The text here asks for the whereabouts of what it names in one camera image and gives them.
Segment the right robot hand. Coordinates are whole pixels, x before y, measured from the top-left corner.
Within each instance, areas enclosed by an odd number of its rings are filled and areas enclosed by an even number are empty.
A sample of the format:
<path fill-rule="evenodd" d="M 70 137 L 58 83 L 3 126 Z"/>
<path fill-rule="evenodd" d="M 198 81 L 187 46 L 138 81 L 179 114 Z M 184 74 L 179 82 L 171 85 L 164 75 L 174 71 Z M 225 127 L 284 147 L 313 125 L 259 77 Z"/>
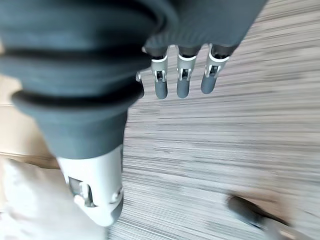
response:
<path fill-rule="evenodd" d="M 209 45 L 201 91 L 216 79 L 266 5 L 264 0 L 3 0 L 0 70 L 22 89 L 14 105 L 34 118 L 76 204 L 109 227 L 123 209 L 128 109 L 168 94 L 169 46 L 177 46 L 179 98 Z"/>

